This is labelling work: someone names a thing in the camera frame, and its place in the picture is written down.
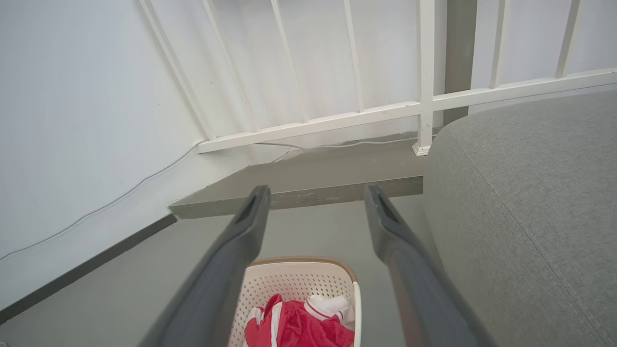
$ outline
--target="black baseboard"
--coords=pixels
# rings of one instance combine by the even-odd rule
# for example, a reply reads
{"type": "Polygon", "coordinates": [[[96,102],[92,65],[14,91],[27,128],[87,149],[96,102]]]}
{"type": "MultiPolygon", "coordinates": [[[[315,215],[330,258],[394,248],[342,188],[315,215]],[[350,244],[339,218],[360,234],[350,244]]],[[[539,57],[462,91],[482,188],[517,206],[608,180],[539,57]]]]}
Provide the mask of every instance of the black baseboard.
{"type": "Polygon", "coordinates": [[[176,221],[176,217],[174,217],[172,214],[167,215],[157,220],[156,222],[148,225],[142,230],[125,238],[124,240],[118,242],[117,244],[111,246],[110,248],[107,248],[102,253],[96,255],[94,258],[84,262],[83,264],[67,272],[66,274],[63,274],[57,279],[35,290],[23,299],[0,311],[0,325],[22,313],[23,311],[26,311],[32,306],[40,303],[41,301],[47,299],[48,297],[52,296],[54,293],[63,289],[67,285],[84,277],[99,266],[121,255],[129,249],[137,246],[140,242],[167,228],[171,224],[174,224],[176,221]]]}

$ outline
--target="sofa cushion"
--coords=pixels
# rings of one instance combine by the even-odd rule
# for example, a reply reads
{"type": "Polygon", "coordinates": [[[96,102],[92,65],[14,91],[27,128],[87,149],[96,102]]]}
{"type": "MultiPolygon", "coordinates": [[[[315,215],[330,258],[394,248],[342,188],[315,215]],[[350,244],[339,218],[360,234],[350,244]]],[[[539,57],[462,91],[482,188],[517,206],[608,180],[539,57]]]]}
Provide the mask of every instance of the sofa cushion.
{"type": "Polygon", "coordinates": [[[446,126],[424,200],[447,275],[498,345],[617,343],[617,92],[446,126]]]}

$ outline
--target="perforated basket side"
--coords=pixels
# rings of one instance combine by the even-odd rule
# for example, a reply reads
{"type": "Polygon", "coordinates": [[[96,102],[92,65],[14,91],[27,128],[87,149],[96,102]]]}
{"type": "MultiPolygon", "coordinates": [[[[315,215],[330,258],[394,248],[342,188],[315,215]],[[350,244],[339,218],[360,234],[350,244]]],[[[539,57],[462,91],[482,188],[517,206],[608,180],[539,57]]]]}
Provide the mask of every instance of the perforated basket side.
{"type": "Polygon", "coordinates": [[[355,310],[354,282],[351,268],[335,259],[283,257],[254,262],[244,274],[229,346],[242,346],[249,311],[265,306],[274,294],[280,293],[286,301],[304,301],[313,294],[326,298],[343,295],[355,310]]]}

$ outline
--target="gray floor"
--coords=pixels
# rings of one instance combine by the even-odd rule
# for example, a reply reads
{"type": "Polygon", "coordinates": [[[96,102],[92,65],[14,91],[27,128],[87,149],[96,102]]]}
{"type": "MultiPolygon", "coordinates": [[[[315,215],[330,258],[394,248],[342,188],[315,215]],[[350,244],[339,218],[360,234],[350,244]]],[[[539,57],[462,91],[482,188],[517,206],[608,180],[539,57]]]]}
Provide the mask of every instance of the gray floor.
{"type": "MultiPolygon", "coordinates": [[[[392,199],[436,256],[422,195],[392,199]]],[[[0,325],[20,346],[135,346],[231,216],[184,220],[0,325]]],[[[375,256],[362,201],[271,211],[260,257],[336,257],[362,292],[362,346],[403,346],[389,274],[375,256]]]]}

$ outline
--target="white cable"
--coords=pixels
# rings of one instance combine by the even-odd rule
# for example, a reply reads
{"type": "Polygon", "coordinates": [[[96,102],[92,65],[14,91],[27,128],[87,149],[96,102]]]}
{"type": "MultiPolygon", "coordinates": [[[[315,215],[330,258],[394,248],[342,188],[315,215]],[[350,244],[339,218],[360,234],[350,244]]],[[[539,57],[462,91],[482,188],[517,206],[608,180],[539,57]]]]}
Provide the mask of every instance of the white cable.
{"type": "Polygon", "coordinates": [[[409,140],[416,140],[416,139],[417,139],[417,137],[401,138],[399,140],[383,141],[383,142],[361,141],[361,142],[356,142],[356,143],[352,143],[352,144],[339,144],[339,145],[334,145],[334,146],[317,146],[317,147],[300,147],[300,146],[296,146],[294,144],[273,143],[273,142],[258,142],[256,144],[270,144],[272,146],[293,147],[293,148],[297,148],[297,149],[302,149],[304,151],[308,151],[309,149],[317,149],[317,148],[343,148],[343,147],[353,147],[353,146],[357,146],[359,144],[387,144],[387,143],[395,143],[395,142],[402,142],[402,141],[409,141],[409,140]]]}
{"type": "Polygon", "coordinates": [[[92,211],[92,212],[90,212],[90,213],[88,213],[88,214],[85,214],[85,215],[81,216],[78,220],[74,221],[74,222],[73,222],[73,224],[69,225],[68,227],[66,227],[66,228],[64,228],[64,229],[62,229],[62,230],[60,230],[59,232],[57,232],[57,233],[55,233],[55,234],[53,234],[53,235],[51,235],[51,236],[49,236],[49,237],[47,237],[47,238],[45,238],[45,239],[43,239],[43,240],[39,241],[39,242],[37,242],[37,243],[34,243],[34,244],[32,244],[32,245],[30,245],[30,246],[27,246],[27,247],[24,247],[24,248],[22,248],[22,249],[18,249],[18,250],[16,250],[16,251],[12,251],[12,252],[10,252],[9,254],[7,254],[7,255],[3,256],[2,258],[0,258],[0,261],[2,261],[4,258],[6,258],[6,257],[10,256],[11,254],[15,254],[15,253],[17,253],[17,252],[24,251],[24,250],[26,250],[26,249],[28,249],[28,248],[31,248],[31,247],[34,247],[34,246],[36,246],[36,245],[40,245],[41,243],[43,243],[43,242],[45,242],[45,241],[47,241],[47,240],[49,240],[49,239],[51,239],[51,238],[54,238],[54,237],[56,237],[56,236],[60,235],[61,233],[63,233],[63,232],[65,232],[65,231],[67,231],[67,230],[68,230],[68,229],[70,229],[72,226],[74,226],[75,224],[77,224],[77,223],[81,222],[84,218],[88,217],[89,215],[93,215],[93,214],[95,214],[95,213],[99,212],[100,210],[103,210],[103,209],[105,209],[105,208],[107,208],[107,207],[109,207],[109,206],[113,205],[116,201],[118,201],[118,200],[120,200],[120,199],[124,198],[126,195],[128,195],[128,193],[131,193],[133,190],[137,189],[137,187],[139,187],[140,185],[142,185],[145,181],[149,180],[150,178],[152,178],[152,177],[154,177],[154,176],[156,176],[156,175],[158,175],[158,174],[162,173],[163,171],[165,171],[165,170],[169,169],[170,167],[174,166],[177,162],[179,162],[180,160],[184,159],[184,157],[186,157],[186,156],[187,156],[190,152],[192,152],[192,151],[193,151],[193,149],[195,149],[195,147],[197,147],[199,144],[204,143],[204,142],[205,142],[205,141],[200,141],[200,142],[198,142],[198,143],[194,144],[194,145],[193,145],[193,147],[191,147],[191,149],[189,149],[186,153],[184,153],[184,155],[183,155],[183,156],[181,156],[181,157],[179,157],[178,159],[176,159],[176,161],[174,161],[174,162],[172,162],[171,164],[167,165],[164,169],[159,170],[159,171],[157,171],[157,172],[153,173],[152,175],[150,175],[150,176],[148,176],[148,177],[144,178],[144,179],[143,179],[143,180],[141,180],[139,183],[137,183],[137,185],[136,185],[136,186],[134,186],[134,187],[132,187],[131,189],[129,189],[126,193],[124,193],[124,194],[120,195],[118,198],[116,198],[115,200],[113,200],[111,203],[108,203],[108,204],[106,204],[105,206],[99,207],[99,208],[97,208],[96,210],[94,210],[94,211],[92,211]]]}
{"type": "MultiPolygon", "coordinates": [[[[408,141],[408,140],[415,140],[415,139],[417,139],[417,137],[413,137],[413,138],[402,138],[402,139],[399,139],[399,140],[384,141],[384,142],[375,142],[375,141],[361,141],[361,142],[352,143],[352,144],[342,144],[342,145],[339,145],[339,146],[317,146],[317,147],[308,147],[308,148],[306,148],[306,147],[296,146],[296,145],[294,145],[294,144],[284,144],[284,143],[259,142],[259,143],[256,143],[256,144],[269,144],[269,145],[272,145],[272,146],[285,146],[285,147],[293,147],[293,148],[298,148],[298,149],[302,149],[302,150],[305,150],[305,151],[306,151],[306,150],[309,150],[309,149],[316,149],[316,148],[343,148],[343,147],[353,147],[353,146],[358,146],[359,144],[387,144],[387,143],[395,143],[395,142],[408,141]]],[[[74,221],[74,222],[73,222],[71,225],[69,225],[68,227],[66,227],[66,228],[64,228],[64,229],[62,229],[62,230],[60,230],[59,232],[57,232],[57,233],[55,233],[55,234],[53,234],[53,235],[51,235],[51,236],[49,236],[49,237],[47,237],[47,238],[45,238],[45,239],[43,239],[43,240],[39,241],[39,242],[37,242],[37,243],[33,243],[33,244],[32,244],[32,245],[30,245],[30,246],[27,246],[27,247],[24,247],[24,248],[22,248],[22,249],[18,249],[18,250],[15,250],[15,251],[12,251],[12,252],[10,252],[10,253],[6,254],[5,256],[3,256],[2,258],[0,258],[0,261],[2,261],[4,258],[6,258],[6,257],[10,256],[11,254],[15,254],[15,253],[18,253],[18,252],[24,251],[24,250],[26,250],[26,249],[28,249],[28,248],[32,248],[32,247],[34,247],[34,246],[36,246],[36,245],[40,245],[41,243],[43,243],[43,242],[45,242],[45,241],[47,241],[47,240],[50,240],[51,238],[54,238],[54,237],[56,237],[56,236],[60,235],[61,233],[63,233],[63,232],[65,232],[65,231],[67,231],[68,229],[72,228],[73,226],[75,226],[77,223],[81,222],[81,221],[82,221],[83,219],[85,219],[86,217],[91,216],[91,215],[93,215],[93,214],[95,214],[95,213],[97,213],[97,212],[99,212],[99,211],[101,211],[101,210],[103,210],[103,209],[105,209],[105,208],[107,208],[107,207],[109,207],[109,206],[113,205],[114,203],[116,203],[116,202],[117,202],[117,201],[119,201],[120,199],[124,198],[124,197],[125,197],[126,195],[128,195],[129,193],[131,193],[133,190],[137,189],[137,187],[141,186],[141,185],[142,185],[145,181],[149,180],[149,179],[150,179],[150,178],[152,178],[152,177],[155,177],[155,176],[156,176],[156,175],[158,175],[158,174],[161,174],[163,171],[166,171],[167,169],[169,169],[169,168],[171,168],[172,166],[174,166],[174,165],[175,165],[176,163],[178,163],[180,160],[184,159],[184,157],[186,157],[187,155],[189,155],[189,153],[190,153],[190,152],[192,152],[192,151],[193,151],[193,149],[195,149],[195,147],[199,146],[200,144],[202,144],[202,143],[204,143],[204,142],[205,142],[205,141],[200,141],[200,142],[198,142],[198,143],[194,144],[194,145],[191,147],[191,149],[189,149],[186,153],[184,153],[181,157],[179,157],[178,159],[176,159],[174,162],[172,162],[171,164],[167,165],[167,166],[166,166],[166,167],[164,167],[163,169],[161,169],[161,170],[159,170],[159,171],[157,171],[157,172],[153,173],[152,175],[150,175],[150,176],[148,176],[148,177],[144,178],[144,179],[143,179],[143,180],[141,180],[139,183],[137,183],[137,185],[135,185],[134,187],[132,187],[131,189],[129,189],[128,191],[126,191],[126,193],[124,193],[124,194],[120,195],[119,197],[117,197],[116,199],[114,199],[113,201],[111,201],[110,203],[108,203],[108,204],[106,204],[106,205],[104,205],[104,206],[102,206],[102,207],[99,207],[99,208],[97,208],[96,210],[94,210],[94,211],[92,211],[92,212],[90,212],[90,213],[87,213],[87,214],[85,214],[85,215],[81,216],[79,219],[77,219],[76,221],[74,221]]]]}

